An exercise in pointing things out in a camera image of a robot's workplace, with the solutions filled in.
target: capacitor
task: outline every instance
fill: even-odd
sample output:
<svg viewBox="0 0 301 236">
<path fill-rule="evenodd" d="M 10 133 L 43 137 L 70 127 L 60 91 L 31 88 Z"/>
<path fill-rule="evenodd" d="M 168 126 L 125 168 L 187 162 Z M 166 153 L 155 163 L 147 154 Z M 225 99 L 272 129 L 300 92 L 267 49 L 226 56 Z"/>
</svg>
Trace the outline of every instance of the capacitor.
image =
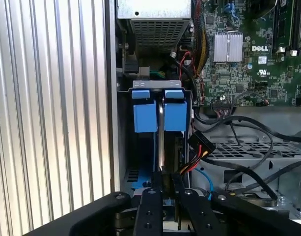
<svg viewBox="0 0 301 236">
<path fill-rule="evenodd" d="M 284 55 L 278 55 L 278 62 L 284 61 Z"/>
<path fill-rule="evenodd" d="M 253 64 L 252 63 L 248 63 L 245 68 L 250 71 L 251 69 L 253 69 Z"/>
</svg>

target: dell logo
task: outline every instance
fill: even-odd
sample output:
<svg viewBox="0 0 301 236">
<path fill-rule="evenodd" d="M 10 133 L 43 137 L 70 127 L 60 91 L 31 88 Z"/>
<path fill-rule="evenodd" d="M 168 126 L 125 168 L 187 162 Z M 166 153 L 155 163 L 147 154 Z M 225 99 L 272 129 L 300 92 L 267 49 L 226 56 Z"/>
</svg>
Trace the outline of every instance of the dell logo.
<svg viewBox="0 0 301 236">
<path fill-rule="evenodd" d="M 268 52 L 267 46 L 252 46 L 252 52 Z"/>
</svg>

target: heatsink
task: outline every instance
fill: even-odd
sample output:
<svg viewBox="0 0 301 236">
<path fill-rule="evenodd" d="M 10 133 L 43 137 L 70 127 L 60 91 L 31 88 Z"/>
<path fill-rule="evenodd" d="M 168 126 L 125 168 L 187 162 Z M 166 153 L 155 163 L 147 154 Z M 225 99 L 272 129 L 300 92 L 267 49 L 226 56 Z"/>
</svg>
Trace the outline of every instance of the heatsink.
<svg viewBox="0 0 301 236">
<path fill-rule="evenodd" d="M 243 34 L 239 32 L 216 33 L 214 62 L 240 62 L 243 52 Z"/>
</svg>

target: yellow wire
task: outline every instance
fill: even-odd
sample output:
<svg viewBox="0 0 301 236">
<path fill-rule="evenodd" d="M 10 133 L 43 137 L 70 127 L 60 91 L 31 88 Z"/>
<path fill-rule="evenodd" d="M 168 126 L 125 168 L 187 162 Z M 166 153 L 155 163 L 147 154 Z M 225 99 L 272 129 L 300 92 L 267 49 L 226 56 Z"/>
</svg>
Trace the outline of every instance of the yellow wire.
<svg viewBox="0 0 301 236">
<path fill-rule="evenodd" d="M 201 158 L 203 158 L 204 156 L 206 156 L 208 154 L 208 151 L 204 151 L 203 155 L 201 156 Z M 188 167 L 188 165 L 186 167 L 184 167 L 181 171 L 180 171 L 180 175 L 183 174 L 183 171 Z"/>
<path fill-rule="evenodd" d="M 197 68 L 197 73 L 200 74 L 200 72 L 203 69 L 203 64 L 205 63 L 205 61 L 207 60 L 206 56 L 207 56 L 207 35 L 206 35 L 206 30 L 203 31 L 203 42 L 202 42 L 202 50 L 201 50 L 201 55 L 200 55 L 200 59 L 199 59 L 199 64 L 198 64 L 198 68 Z"/>
</svg>

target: blue cable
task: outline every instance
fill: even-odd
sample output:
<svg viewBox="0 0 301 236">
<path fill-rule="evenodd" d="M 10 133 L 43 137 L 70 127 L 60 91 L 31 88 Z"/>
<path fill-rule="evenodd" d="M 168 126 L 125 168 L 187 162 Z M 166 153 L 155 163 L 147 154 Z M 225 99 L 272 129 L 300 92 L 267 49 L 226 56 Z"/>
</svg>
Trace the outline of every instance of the blue cable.
<svg viewBox="0 0 301 236">
<path fill-rule="evenodd" d="M 214 184 L 213 184 L 212 180 L 210 179 L 210 177 L 205 172 L 201 171 L 198 168 L 195 168 L 195 170 L 197 170 L 202 175 L 204 175 L 206 177 L 206 179 L 208 180 L 208 182 L 209 182 L 209 185 L 210 185 L 210 194 L 209 194 L 208 200 L 210 201 L 211 200 L 211 196 L 212 196 L 211 193 L 214 191 Z"/>
</svg>

